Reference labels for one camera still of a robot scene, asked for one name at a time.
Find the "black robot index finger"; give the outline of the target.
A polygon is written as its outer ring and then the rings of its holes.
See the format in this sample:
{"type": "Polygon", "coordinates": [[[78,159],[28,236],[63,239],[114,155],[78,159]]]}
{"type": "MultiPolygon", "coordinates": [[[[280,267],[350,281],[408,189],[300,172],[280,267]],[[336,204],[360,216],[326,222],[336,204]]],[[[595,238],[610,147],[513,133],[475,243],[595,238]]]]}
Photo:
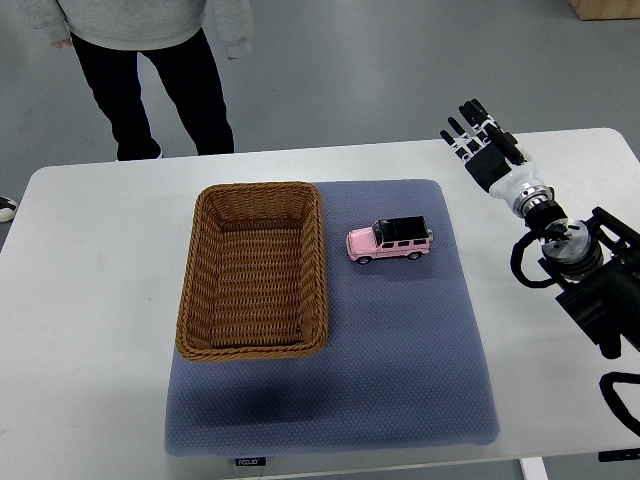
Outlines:
{"type": "Polygon", "coordinates": [[[496,120],[477,99],[465,102],[465,112],[466,121],[474,131],[485,130],[487,126],[499,128],[496,120]]]}

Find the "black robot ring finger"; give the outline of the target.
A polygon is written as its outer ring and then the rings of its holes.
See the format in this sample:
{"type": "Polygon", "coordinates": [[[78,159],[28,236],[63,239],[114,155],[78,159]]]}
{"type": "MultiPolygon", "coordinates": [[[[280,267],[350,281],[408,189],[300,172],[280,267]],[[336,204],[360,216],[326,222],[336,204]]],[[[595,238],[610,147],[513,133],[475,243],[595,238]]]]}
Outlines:
{"type": "Polygon", "coordinates": [[[475,153],[479,150],[479,143],[467,133],[465,128],[454,117],[448,117],[447,121],[457,135],[464,141],[465,146],[471,153],[475,153]]]}

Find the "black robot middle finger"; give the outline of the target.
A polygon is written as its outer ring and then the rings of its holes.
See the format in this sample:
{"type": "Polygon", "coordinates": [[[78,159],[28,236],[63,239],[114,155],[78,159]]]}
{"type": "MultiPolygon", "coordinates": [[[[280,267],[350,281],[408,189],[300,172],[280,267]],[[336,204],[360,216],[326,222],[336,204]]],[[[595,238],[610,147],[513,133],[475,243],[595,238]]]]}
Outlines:
{"type": "Polygon", "coordinates": [[[480,110],[473,103],[464,103],[458,107],[458,110],[467,124],[471,127],[474,135],[481,143],[488,141],[486,132],[481,128],[479,121],[480,110]]]}

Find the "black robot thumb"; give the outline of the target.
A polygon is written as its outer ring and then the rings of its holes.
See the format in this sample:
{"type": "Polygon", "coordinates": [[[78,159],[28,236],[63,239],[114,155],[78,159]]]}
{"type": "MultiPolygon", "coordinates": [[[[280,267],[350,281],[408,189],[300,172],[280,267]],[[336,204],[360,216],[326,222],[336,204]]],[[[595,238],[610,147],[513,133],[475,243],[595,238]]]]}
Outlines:
{"type": "Polygon", "coordinates": [[[522,165],[526,162],[524,154],[517,147],[517,140],[510,132],[504,132],[498,127],[488,127],[487,135],[511,164],[522,165]]]}

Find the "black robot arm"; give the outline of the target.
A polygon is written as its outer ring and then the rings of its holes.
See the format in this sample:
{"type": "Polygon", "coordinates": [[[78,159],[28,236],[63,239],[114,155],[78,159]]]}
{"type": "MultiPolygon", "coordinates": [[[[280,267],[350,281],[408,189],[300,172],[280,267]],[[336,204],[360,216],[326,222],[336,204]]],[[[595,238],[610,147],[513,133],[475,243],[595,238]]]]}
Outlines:
{"type": "Polygon", "coordinates": [[[620,357],[624,341],[637,346],[638,233],[600,207],[587,220],[570,218],[516,138],[478,100],[458,110],[464,120],[449,118],[442,139],[479,187],[528,229],[512,248],[513,276],[531,289],[559,286],[557,302],[605,358],[620,357]]]}

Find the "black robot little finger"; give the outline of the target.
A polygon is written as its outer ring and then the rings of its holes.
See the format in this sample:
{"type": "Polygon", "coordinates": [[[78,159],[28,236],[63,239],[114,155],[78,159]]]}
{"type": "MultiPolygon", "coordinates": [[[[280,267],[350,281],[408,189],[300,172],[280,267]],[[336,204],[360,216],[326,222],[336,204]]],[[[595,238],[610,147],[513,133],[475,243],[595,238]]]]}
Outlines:
{"type": "Polygon", "coordinates": [[[471,152],[454,139],[448,131],[441,130],[440,136],[461,161],[467,162],[471,158],[471,152]]]}

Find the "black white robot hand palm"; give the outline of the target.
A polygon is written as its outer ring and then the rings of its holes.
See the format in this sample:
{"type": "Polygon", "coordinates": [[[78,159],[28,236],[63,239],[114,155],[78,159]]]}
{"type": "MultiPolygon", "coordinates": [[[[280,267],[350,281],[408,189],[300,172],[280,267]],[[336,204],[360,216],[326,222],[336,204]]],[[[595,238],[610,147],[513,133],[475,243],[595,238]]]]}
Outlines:
{"type": "Polygon", "coordinates": [[[537,175],[533,161],[511,164],[497,147],[477,151],[464,164],[476,183],[492,198],[503,200],[516,216],[554,200],[553,189],[537,175]]]}

